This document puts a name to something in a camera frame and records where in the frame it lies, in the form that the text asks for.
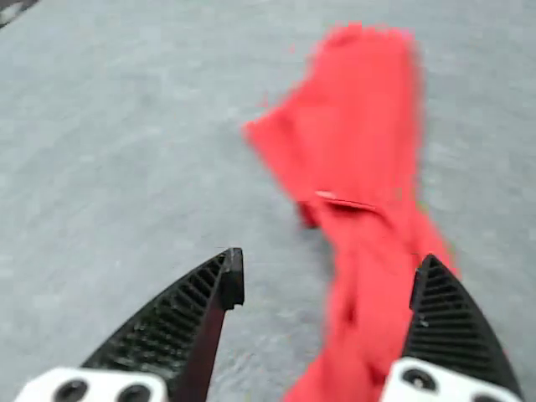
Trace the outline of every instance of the red towel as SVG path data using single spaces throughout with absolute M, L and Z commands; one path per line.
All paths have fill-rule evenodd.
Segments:
M 325 39 L 309 75 L 246 134 L 336 266 L 325 347 L 287 402 L 372 402 L 400 356 L 415 268 L 451 262 L 416 203 L 420 81 L 407 33 L 352 24 Z

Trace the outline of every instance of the screw hole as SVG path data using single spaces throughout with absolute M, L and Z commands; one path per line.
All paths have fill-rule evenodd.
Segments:
M 78 402 L 87 392 L 87 383 L 81 379 L 73 379 L 63 384 L 54 396 L 54 402 Z
M 489 395 L 477 395 L 473 398 L 473 402 L 501 402 L 501 400 Z
M 151 391 L 145 385 L 135 384 L 122 390 L 117 402 L 148 402 Z
M 404 371 L 402 379 L 418 389 L 426 389 L 429 391 L 435 391 L 437 389 L 434 379 L 427 372 L 417 368 Z

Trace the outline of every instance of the dark object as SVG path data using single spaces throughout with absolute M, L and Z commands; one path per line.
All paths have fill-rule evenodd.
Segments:
M 227 249 L 148 302 L 82 367 L 156 374 L 171 401 L 204 401 L 224 314 L 243 303 L 242 250 Z
M 501 402 L 498 399 L 493 398 L 492 396 L 478 395 L 473 402 Z
M 523 398 L 497 337 L 463 285 L 433 255 L 415 274 L 403 356 L 511 390 Z
M 37 2 L 38 0 L 0 0 L 0 28 L 17 19 Z
M 151 391 L 145 385 L 131 385 L 122 390 L 117 398 L 117 402 L 148 402 L 151 398 Z
M 56 391 L 54 402 L 78 402 L 84 398 L 87 389 L 85 381 L 73 379 Z
M 419 368 L 407 370 L 402 374 L 402 379 L 419 389 L 428 389 L 429 391 L 435 391 L 437 389 L 434 379 Z

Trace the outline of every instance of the gray carpet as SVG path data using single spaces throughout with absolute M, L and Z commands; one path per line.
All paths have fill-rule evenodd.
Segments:
M 425 200 L 536 400 L 535 18 L 521 0 L 43 0 L 0 32 L 2 400 L 230 245 L 246 305 L 210 400 L 282 395 L 320 345 L 329 251 L 239 127 L 348 20 L 416 32 Z

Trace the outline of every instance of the carpet surface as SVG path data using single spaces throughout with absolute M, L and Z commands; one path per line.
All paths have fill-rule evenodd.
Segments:
M 0 385 L 78 364 L 142 303 L 245 250 L 210 400 L 277 400 L 321 344 L 330 252 L 240 126 L 339 22 L 412 28 L 422 197 L 536 399 L 530 2 L 42 0 L 0 31 Z

